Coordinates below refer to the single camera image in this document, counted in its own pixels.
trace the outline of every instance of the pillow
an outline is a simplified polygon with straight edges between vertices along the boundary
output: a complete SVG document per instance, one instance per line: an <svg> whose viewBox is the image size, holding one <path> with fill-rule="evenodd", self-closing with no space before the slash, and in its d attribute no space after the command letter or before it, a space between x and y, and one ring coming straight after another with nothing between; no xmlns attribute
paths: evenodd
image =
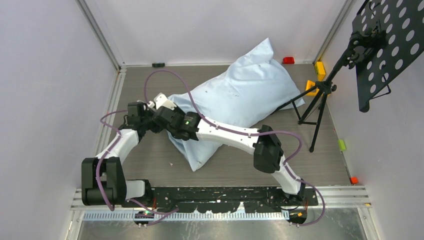
<svg viewBox="0 0 424 240"><path fill-rule="evenodd" d="M277 107L300 94L289 73L273 59L267 38L231 64L227 71L191 91L199 111L215 121L249 128L270 115ZM187 93L169 96L184 112L195 112ZM302 98L296 106L305 104ZM283 109L292 108L289 104ZM168 133L194 172L201 168L222 145L213 141L183 141Z"/></svg>

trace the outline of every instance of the yellow block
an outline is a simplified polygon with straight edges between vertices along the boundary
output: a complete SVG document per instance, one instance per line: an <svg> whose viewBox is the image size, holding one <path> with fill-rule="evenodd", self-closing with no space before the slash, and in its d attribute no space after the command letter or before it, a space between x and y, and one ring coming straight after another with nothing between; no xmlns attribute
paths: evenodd
<svg viewBox="0 0 424 240"><path fill-rule="evenodd" d="M305 91L308 91L313 86L315 86L315 82L313 82L311 80L306 81ZM306 93L306 96L316 96L317 93L318 93L318 88L315 91L311 91L311 92Z"/></svg>
<svg viewBox="0 0 424 240"><path fill-rule="evenodd" d="M318 78L318 81L322 81L324 77L326 76L326 70L324 69L324 64L322 61L317 61L315 63L315 72L316 72L316 77Z"/></svg>

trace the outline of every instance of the tripod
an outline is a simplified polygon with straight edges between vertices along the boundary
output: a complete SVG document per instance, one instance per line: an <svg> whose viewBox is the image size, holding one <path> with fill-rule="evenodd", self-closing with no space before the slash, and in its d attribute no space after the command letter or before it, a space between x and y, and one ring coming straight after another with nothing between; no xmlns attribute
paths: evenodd
<svg viewBox="0 0 424 240"><path fill-rule="evenodd" d="M344 51L343 55L338 59L337 63L334 65L334 68L328 75L327 79L325 81L316 81L315 86L299 94L295 98L290 99L288 102L279 106L273 112L275 113L276 111L284 108L285 106L292 104L294 107L294 110L296 111L297 118L299 119L299 121L297 122L298 124L316 125L315 133L313 134L312 144L309 148L309 152L312 153L315 148L315 142L317 141L318 131L320 130L324 108L326 107L327 96L331 94L332 92L336 91L337 89L337 86L335 84L333 85L333 82L332 82L333 78L336 76L336 74L340 71L342 67L349 65L349 69L352 69L355 66L356 64L355 61L359 58L359 55L356 54L354 48L357 46L365 46L366 44L368 44L375 37L373 33L375 32L372 32L371 29L366 31L365 36L361 35L359 32L352 33L352 35L350 36L350 41L349 41L349 45L347 49ZM299 114L298 108L296 107L295 101L316 89L318 89L316 96L313 98L312 102L309 104L306 111L301 116ZM318 109L319 109L318 120L316 122L305 121L306 118L311 113L311 111L314 109L315 105L317 104L321 96L322 96L321 103L318 106Z"/></svg>

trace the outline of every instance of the green block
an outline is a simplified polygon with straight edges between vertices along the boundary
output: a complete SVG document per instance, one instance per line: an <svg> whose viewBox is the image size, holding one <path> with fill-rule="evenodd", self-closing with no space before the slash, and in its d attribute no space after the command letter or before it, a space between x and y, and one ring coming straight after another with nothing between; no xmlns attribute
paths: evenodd
<svg viewBox="0 0 424 240"><path fill-rule="evenodd" d="M338 147L340 148L340 151L342 151L342 152L346 151L345 141L343 141L342 139L339 139L338 140Z"/></svg>

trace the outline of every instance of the black perforated music stand panel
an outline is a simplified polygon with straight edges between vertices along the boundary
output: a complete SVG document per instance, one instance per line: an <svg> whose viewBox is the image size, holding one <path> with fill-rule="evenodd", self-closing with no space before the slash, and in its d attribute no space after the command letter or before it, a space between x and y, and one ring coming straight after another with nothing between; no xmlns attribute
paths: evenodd
<svg viewBox="0 0 424 240"><path fill-rule="evenodd" d="M373 48L358 46L356 62L359 110L424 51L424 0L366 0L352 22L353 32L382 32Z"/></svg>

